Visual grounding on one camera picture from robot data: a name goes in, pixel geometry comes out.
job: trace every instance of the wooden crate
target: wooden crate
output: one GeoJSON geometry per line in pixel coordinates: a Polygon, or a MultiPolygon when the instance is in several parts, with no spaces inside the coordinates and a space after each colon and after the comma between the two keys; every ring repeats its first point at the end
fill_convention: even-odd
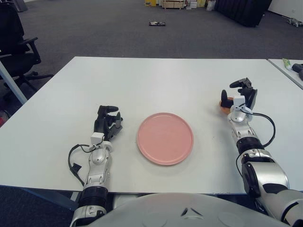
{"type": "Polygon", "coordinates": [[[179,0],[163,0],[163,4],[162,7],[163,8],[179,8],[182,9],[183,8],[183,1],[179,1],[179,0]]]}
{"type": "Polygon", "coordinates": [[[182,1],[178,1],[178,2],[174,2],[174,8],[183,8],[183,2],[182,1]]]}

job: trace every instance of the white desk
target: white desk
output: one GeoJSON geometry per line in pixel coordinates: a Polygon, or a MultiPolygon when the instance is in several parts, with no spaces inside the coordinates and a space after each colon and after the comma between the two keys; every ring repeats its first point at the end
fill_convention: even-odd
{"type": "MultiPolygon", "coordinates": [[[[287,70],[284,66],[282,59],[269,59],[270,63],[272,63],[277,69],[283,72],[288,78],[291,79],[296,85],[298,85],[301,89],[303,89],[303,81],[299,78],[299,74],[293,70],[287,70]]],[[[293,64],[303,64],[303,60],[289,60],[291,65],[293,64]]]]}
{"type": "MultiPolygon", "coordinates": [[[[0,184],[81,191],[68,152],[89,144],[99,105],[116,105],[124,128],[112,140],[111,192],[244,193],[238,151],[218,106],[221,90],[238,94],[229,84],[244,77],[258,89],[254,110],[276,123],[268,150],[291,188],[303,190],[302,91],[267,60],[75,57],[0,129],[0,184]],[[140,123],[157,112],[175,113],[193,130],[193,150],[175,166],[157,166],[137,148],[140,123]]],[[[251,125],[267,142],[271,124],[255,117],[251,125]]],[[[84,178],[88,154],[79,149],[71,161],[83,166],[84,178]]]]}

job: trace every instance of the cable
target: cable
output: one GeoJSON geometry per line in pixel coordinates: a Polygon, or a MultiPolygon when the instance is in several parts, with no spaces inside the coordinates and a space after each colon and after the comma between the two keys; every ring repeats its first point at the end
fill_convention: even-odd
{"type": "Polygon", "coordinates": [[[240,169],[239,169],[239,167],[238,167],[238,159],[239,159],[239,157],[240,157],[240,155],[238,155],[238,157],[237,157],[237,159],[236,159],[236,167],[237,167],[237,169],[238,169],[239,174],[240,174],[241,177],[242,177],[242,174],[241,174],[240,169]]]}
{"type": "Polygon", "coordinates": [[[262,114],[262,113],[248,113],[248,112],[245,112],[245,111],[242,111],[242,110],[240,110],[240,111],[243,112],[243,113],[249,114],[249,115],[265,117],[267,120],[270,121],[270,123],[273,125],[274,133],[273,133],[273,136],[270,138],[270,140],[266,144],[263,145],[263,147],[267,147],[269,144],[271,144],[271,142],[274,140],[274,138],[276,136],[276,126],[275,126],[274,121],[270,117],[268,117],[267,115],[262,114]]]}
{"type": "Polygon", "coordinates": [[[89,145],[86,145],[86,144],[77,144],[77,145],[73,146],[73,147],[71,148],[69,154],[68,154],[68,161],[67,161],[67,162],[68,162],[68,167],[70,168],[70,171],[72,172],[72,174],[81,182],[82,186],[84,186],[84,181],[81,180],[81,178],[80,178],[79,175],[78,175],[78,172],[77,172],[75,169],[72,168],[71,162],[70,162],[71,153],[72,153],[75,149],[77,149],[78,147],[81,147],[81,148],[82,148],[82,147],[89,147],[89,145]]]}
{"type": "MultiPolygon", "coordinates": [[[[103,139],[104,137],[102,137],[102,141],[98,144],[96,144],[96,146],[100,145],[102,142],[103,142],[103,139]]],[[[82,186],[84,186],[84,181],[79,177],[78,175],[78,172],[71,166],[71,153],[77,149],[78,147],[81,147],[82,151],[85,152],[85,153],[91,153],[93,152],[94,150],[96,150],[97,148],[95,147],[94,149],[92,150],[89,150],[89,151],[86,151],[83,149],[83,147],[89,147],[89,145],[87,144],[77,144],[75,146],[73,146],[68,154],[68,166],[70,168],[70,171],[72,172],[72,174],[81,182],[82,186]]]]}

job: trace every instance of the cardboard box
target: cardboard box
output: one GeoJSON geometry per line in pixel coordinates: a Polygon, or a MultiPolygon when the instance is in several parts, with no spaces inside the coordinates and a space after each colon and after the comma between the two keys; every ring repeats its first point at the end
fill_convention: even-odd
{"type": "Polygon", "coordinates": [[[174,2],[175,8],[183,8],[183,2],[174,2]]]}
{"type": "Polygon", "coordinates": [[[163,8],[174,8],[174,2],[173,1],[163,1],[163,8]]]}
{"type": "Polygon", "coordinates": [[[205,7],[206,0],[198,0],[197,7],[205,7]]]}

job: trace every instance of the office chair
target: office chair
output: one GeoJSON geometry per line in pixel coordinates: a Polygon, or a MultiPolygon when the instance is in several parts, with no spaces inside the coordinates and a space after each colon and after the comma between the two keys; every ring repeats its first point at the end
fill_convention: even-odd
{"type": "MultiPolygon", "coordinates": [[[[11,77],[18,77],[15,79],[18,87],[26,83],[34,91],[37,91],[29,81],[53,75],[38,76],[35,71],[25,75],[33,65],[39,64],[41,59],[34,43],[38,38],[24,40],[23,35],[23,27],[16,10],[5,2],[0,3],[0,61],[11,77]]],[[[6,99],[11,94],[10,91],[3,98],[6,99]]]]}

